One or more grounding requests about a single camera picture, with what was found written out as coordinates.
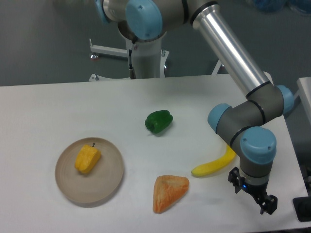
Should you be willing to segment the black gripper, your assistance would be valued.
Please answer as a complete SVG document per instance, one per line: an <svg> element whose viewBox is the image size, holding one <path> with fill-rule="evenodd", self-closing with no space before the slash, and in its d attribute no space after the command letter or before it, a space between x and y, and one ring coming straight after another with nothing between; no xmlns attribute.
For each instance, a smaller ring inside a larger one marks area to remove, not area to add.
<svg viewBox="0 0 311 233"><path fill-rule="evenodd" d="M269 176L252 177L242 173L240 170L234 167L228 175L228 181L232 183L235 188L235 193L239 193L241 190L250 194L255 202L260 206L260 214L268 213L272 215L277 209L278 198L274 195L268 195L266 192Z"/></svg>

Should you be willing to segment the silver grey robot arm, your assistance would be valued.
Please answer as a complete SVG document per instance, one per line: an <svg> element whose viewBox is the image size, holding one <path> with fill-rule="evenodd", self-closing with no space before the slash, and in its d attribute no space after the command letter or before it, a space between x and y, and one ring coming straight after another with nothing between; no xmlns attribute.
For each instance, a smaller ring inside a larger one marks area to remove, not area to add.
<svg viewBox="0 0 311 233"><path fill-rule="evenodd" d="M127 60L131 79L160 77L160 49L140 50L137 44L160 40L168 30L189 23L198 30L245 94L246 102L231 107L215 106L208 123L240 158L228 181L236 192L250 194L262 213L272 214L277 198L266 188L276 155L276 137L263 125L289 112L292 92L273 85L240 44L213 0L97 0L95 7L103 23L116 22L130 41Z"/></svg>

